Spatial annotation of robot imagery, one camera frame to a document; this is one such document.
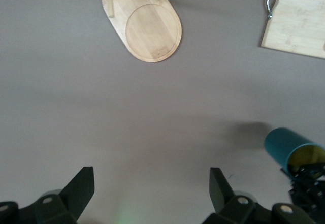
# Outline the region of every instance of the blue cup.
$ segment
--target blue cup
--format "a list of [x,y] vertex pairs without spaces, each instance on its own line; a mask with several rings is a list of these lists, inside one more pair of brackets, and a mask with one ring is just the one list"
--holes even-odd
[[268,154],[291,177],[300,166],[325,163],[325,148],[285,128],[272,130],[265,138]]

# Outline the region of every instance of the black mechanical part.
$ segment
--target black mechanical part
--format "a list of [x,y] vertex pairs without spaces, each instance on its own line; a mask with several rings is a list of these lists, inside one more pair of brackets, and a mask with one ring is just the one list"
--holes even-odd
[[93,194],[93,167],[84,167],[58,195],[42,196],[22,209],[16,202],[0,202],[0,224],[76,224]]
[[275,204],[271,210],[242,195],[235,195],[221,169],[210,169],[209,192],[216,213],[203,224],[314,224],[296,205]]

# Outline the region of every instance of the wooden cutting board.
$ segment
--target wooden cutting board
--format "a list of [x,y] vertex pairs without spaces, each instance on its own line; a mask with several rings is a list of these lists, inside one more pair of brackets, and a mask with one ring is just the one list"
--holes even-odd
[[182,26],[168,0],[102,0],[102,4],[124,45],[137,59],[158,62],[177,49]]
[[276,0],[262,47],[325,58],[325,0]]

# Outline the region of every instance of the silver bolt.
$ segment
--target silver bolt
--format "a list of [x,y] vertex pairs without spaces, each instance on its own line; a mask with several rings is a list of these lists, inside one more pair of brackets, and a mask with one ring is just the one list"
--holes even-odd
[[50,203],[53,199],[51,197],[43,199],[43,204]]
[[281,205],[280,208],[284,213],[292,214],[294,212],[291,207],[287,205]]
[[7,209],[8,209],[8,205],[1,206],[1,207],[0,207],[0,212],[1,212],[1,211],[5,211],[5,210],[7,210]]
[[243,205],[247,205],[249,203],[248,199],[246,199],[244,197],[239,197],[238,202],[243,204]]

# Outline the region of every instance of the oval wooden board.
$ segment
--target oval wooden board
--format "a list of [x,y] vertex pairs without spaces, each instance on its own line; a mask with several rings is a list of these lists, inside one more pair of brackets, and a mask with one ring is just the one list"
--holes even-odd
[[[109,17],[109,0],[102,0]],[[113,0],[114,29],[137,59],[158,62],[177,49],[182,26],[168,0]]]

